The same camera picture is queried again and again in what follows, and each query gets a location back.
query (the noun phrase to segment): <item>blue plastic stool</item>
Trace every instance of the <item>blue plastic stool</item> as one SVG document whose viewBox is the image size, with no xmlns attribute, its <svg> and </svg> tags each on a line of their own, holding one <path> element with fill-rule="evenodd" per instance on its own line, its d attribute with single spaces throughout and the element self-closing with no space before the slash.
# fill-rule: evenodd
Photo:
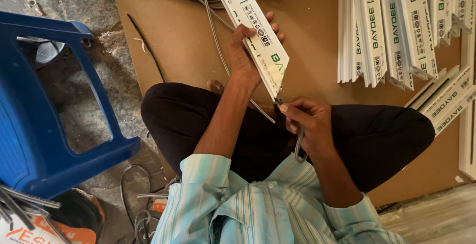
<svg viewBox="0 0 476 244">
<path fill-rule="evenodd" d="M 0 11 L 0 182 L 52 198 L 134 156 L 136 136 L 122 136 L 106 91 L 81 40 L 93 39 L 77 21 L 58 21 Z M 86 73 L 106 118 L 111 139 L 82 154 L 68 146 L 60 117 L 43 83 L 20 49 L 17 36 L 66 43 Z"/>
</svg>

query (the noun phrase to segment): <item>right hand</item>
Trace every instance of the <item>right hand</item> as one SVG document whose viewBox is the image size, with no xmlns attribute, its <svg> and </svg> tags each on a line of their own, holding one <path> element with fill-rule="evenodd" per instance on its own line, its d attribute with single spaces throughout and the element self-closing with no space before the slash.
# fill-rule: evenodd
<svg viewBox="0 0 476 244">
<path fill-rule="evenodd" d="M 282 104 L 279 109 L 286 115 L 286 128 L 297 134 L 299 124 L 304 127 L 301 147 L 310 156 L 334 148 L 331 127 L 331 107 L 323 101 L 298 97 Z"/>
</svg>

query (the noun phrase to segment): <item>cardboard sheet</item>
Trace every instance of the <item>cardboard sheet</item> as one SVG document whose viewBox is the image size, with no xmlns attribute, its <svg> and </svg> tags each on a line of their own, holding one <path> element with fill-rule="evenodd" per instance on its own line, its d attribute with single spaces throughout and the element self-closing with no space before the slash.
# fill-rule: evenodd
<svg viewBox="0 0 476 244">
<path fill-rule="evenodd" d="M 284 101 L 303 95 L 331 104 L 403 106 L 425 84 L 415 78 L 415 92 L 401 91 L 389 83 L 365 88 L 362 79 L 337 84 L 338 0 L 256 1 L 263 12 L 275 12 L 275 21 L 286 34 L 283 46 L 290 62 L 283 79 Z M 168 82 L 202 88 L 209 79 L 226 84 L 228 77 L 213 41 L 205 7 L 187 0 L 116 0 L 116 3 L 142 94 L 161 82 L 161 78 L 151 56 L 142 51 L 140 41 L 134 40 L 139 35 L 128 13 L 152 45 Z M 219 13 L 229 20 L 226 11 Z M 229 62 L 225 44 L 231 31 L 214 20 L 218 40 Z M 459 38 L 453 38 L 450 47 L 436 49 L 438 68 L 459 65 L 459 42 Z M 263 85 L 253 98 L 271 102 Z M 391 203 L 455 186 L 458 184 L 456 175 L 467 180 L 458 170 L 458 126 L 458 121 L 450 124 L 414 162 L 369 193 L 373 204 Z M 382 160 L 385 160 L 385 150 L 382 150 Z"/>
</svg>

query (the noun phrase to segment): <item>black pants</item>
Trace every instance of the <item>black pants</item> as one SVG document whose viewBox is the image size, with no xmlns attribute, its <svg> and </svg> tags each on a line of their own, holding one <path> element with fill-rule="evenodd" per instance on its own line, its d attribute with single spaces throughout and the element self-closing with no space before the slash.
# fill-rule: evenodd
<svg viewBox="0 0 476 244">
<path fill-rule="evenodd" d="M 180 162 L 202 137 L 220 96 L 182 83 L 152 86 L 141 114 L 159 150 L 179 175 Z M 248 182 L 262 181 L 290 154 L 285 117 L 274 125 L 247 109 L 231 160 L 231 170 Z M 435 131 L 414 109 L 390 106 L 332 106 L 334 145 L 360 191 L 369 192 L 403 169 L 433 141 Z"/>
</svg>

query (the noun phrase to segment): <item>knee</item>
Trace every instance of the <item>knee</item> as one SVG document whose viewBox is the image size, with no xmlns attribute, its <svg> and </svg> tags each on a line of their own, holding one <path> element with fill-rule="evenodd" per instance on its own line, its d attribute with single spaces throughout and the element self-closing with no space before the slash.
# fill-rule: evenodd
<svg viewBox="0 0 476 244">
<path fill-rule="evenodd" d="M 431 120 L 412 108 L 408 108 L 405 115 L 407 116 L 406 131 L 420 143 L 423 149 L 428 148 L 435 139 L 435 128 Z"/>
<path fill-rule="evenodd" d="M 183 87 L 183 83 L 158 83 L 149 88 L 142 100 L 140 113 L 143 118 L 157 115 L 160 110 L 166 110 L 170 102 L 175 101 Z"/>
</svg>

